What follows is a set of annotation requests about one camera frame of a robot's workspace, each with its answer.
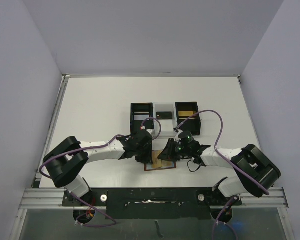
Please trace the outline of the brown leather card holder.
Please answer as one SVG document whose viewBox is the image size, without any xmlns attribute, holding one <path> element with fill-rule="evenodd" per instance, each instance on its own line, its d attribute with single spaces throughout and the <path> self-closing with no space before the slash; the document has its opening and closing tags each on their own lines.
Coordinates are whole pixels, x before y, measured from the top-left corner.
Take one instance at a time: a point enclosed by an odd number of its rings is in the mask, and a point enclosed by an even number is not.
<svg viewBox="0 0 300 240">
<path fill-rule="evenodd" d="M 175 162 L 166 161 L 158 159 L 158 156 L 162 153 L 162 150 L 153 150 L 152 151 L 152 163 L 144 164 L 144 171 L 160 171 L 160 170 L 170 170 L 175 169 L 177 164 Z"/>
</svg>

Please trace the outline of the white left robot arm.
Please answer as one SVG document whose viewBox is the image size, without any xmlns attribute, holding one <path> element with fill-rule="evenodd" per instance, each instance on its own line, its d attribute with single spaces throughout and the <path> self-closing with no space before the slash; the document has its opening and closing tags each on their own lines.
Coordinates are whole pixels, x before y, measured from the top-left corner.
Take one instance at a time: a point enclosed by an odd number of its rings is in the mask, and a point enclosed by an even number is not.
<svg viewBox="0 0 300 240">
<path fill-rule="evenodd" d="M 138 157 L 146 152 L 152 141 L 153 136 L 145 129 L 127 136 L 118 134 L 98 144 L 79 141 L 70 136 L 44 157 L 39 172 L 51 179 L 56 188 L 65 188 L 74 194 L 74 200 L 85 206 L 92 199 L 89 185 L 80 176 L 85 165 Z"/>
</svg>

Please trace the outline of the black white card sorting tray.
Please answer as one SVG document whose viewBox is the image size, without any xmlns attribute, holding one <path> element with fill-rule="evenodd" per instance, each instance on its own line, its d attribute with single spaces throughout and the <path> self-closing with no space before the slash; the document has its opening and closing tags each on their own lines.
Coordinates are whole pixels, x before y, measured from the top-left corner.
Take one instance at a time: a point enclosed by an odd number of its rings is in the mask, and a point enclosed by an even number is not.
<svg viewBox="0 0 300 240">
<path fill-rule="evenodd" d="M 172 138 L 177 133 L 174 128 L 178 127 L 187 118 L 179 118 L 178 111 L 199 111 L 197 102 L 171 102 L 171 103 L 132 103 L 130 105 L 130 132 L 136 133 L 144 125 L 152 135 L 160 138 Z M 159 120 L 157 112 L 172 112 L 173 119 Z M 201 134 L 201 119 L 199 115 L 190 116 L 179 129 L 190 131 L 193 136 Z"/>
</svg>

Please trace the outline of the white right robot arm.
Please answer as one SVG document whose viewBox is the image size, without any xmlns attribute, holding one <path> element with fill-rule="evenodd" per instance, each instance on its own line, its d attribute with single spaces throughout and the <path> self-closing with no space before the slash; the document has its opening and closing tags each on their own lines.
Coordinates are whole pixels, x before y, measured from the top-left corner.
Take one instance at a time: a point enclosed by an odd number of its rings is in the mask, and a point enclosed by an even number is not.
<svg viewBox="0 0 300 240">
<path fill-rule="evenodd" d="M 261 198 L 282 175 L 279 168 L 253 144 L 236 149 L 216 148 L 200 144 L 189 131 L 170 138 L 158 159 L 169 162 L 188 159 L 200 167 L 233 169 L 235 176 L 222 176 L 213 187 L 213 200 L 220 205 L 244 193 Z"/>
</svg>

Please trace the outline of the gold credit card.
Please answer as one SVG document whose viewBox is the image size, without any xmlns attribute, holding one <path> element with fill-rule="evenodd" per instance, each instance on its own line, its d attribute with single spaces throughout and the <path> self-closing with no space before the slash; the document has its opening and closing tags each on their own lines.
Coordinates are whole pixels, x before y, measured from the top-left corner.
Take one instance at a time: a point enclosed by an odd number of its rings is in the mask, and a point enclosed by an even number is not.
<svg viewBox="0 0 300 240">
<path fill-rule="evenodd" d="M 161 169 L 163 167 L 162 160 L 158 156 L 162 153 L 162 150 L 152 151 L 152 169 Z"/>
</svg>

